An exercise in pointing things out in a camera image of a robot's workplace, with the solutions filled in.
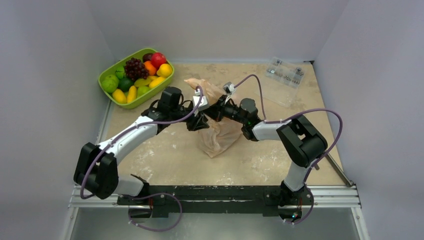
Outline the translucent orange plastic bag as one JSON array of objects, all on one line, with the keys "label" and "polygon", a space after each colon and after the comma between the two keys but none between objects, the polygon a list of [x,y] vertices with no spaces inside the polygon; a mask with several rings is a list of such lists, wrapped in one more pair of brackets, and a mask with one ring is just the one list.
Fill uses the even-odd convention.
[{"label": "translucent orange plastic bag", "polygon": [[[211,104],[216,103],[225,94],[223,88],[210,83],[206,79],[188,78],[184,82],[192,89],[201,86],[204,96]],[[198,131],[197,145],[210,158],[223,153],[242,135],[242,124],[228,118],[223,118],[221,121],[208,118],[207,124],[209,128]]]}]

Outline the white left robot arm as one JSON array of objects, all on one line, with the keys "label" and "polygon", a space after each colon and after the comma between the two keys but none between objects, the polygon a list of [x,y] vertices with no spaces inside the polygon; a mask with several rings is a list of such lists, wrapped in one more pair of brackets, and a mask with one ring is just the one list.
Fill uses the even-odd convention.
[{"label": "white left robot arm", "polygon": [[200,109],[207,105],[201,86],[195,88],[193,99],[185,107],[182,92],[166,87],[160,99],[142,112],[134,123],[117,135],[99,144],[85,144],[80,152],[74,181],[81,186],[80,197],[106,199],[112,194],[129,196],[138,205],[149,199],[148,184],[136,175],[119,176],[118,165],[139,145],[158,135],[171,124],[184,122],[190,131],[206,128]]}]

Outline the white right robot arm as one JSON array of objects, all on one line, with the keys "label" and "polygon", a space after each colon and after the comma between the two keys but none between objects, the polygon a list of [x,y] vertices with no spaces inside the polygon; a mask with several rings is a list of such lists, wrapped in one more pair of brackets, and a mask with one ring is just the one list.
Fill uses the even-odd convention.
[{"label": "white right robot arm", "polygon": [[328,147],[327,140],[304,115],[268,123],[259,118],[256,102],[251,98],[244,98],[237,105],[226,101],[223,95],[202,112],[216,122],[227,118],[242,124],[241,132],[247,140],[282,142],[292,161],[280,191],[282,200],[288,204],[300,198],[309,167]]}]

